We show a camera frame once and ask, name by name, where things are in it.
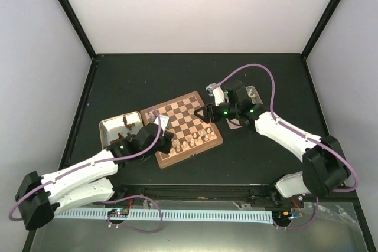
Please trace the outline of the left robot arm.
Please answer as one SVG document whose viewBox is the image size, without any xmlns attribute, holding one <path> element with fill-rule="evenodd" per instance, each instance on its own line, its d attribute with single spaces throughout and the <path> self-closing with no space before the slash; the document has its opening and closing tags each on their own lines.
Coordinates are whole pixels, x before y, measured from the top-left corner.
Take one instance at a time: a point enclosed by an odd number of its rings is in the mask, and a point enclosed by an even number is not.
<svg viewBox="0 0 378 252">
<path fill-rule="evenodd" d="M 118 170 L 130 159 L 169 153 L 173 137 L 165 126 L 149 123 L 135 135 L 118 137 L 83 162 L 44 175 L 32 171 L 24 176 L 8 218 L 23 222 L 31 231 L 72 208 L 96 202 L 121 204 L 127 190 L 112 180 Z"/>
</svg>

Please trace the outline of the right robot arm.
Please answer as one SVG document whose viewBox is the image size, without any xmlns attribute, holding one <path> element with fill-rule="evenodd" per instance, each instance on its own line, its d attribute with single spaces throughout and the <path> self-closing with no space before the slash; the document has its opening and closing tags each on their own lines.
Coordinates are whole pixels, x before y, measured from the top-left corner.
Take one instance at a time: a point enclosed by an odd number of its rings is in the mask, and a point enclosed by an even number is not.
<svg viewBox="0 0 378 252">
<path fill-rule="evenodd" d="M 302 163 L 301 171 L 287 174 L 273 183 L 268 192 L 272 205 L 281 207 L 294 195 L 326 197 L 350 177 L 351 172 L 342 162 L 344 154 L 335 137 L 312 135 L 282 120 L 251 98 L 241 81 L 235 81 L 225 89 L 212 83 L 206 90 L 214 101 L 196 110 L 195 116 L 206 123 L 217 123 L 221 119 L 238 122 L 239 126 L 281 145 Z"/>
</svg>

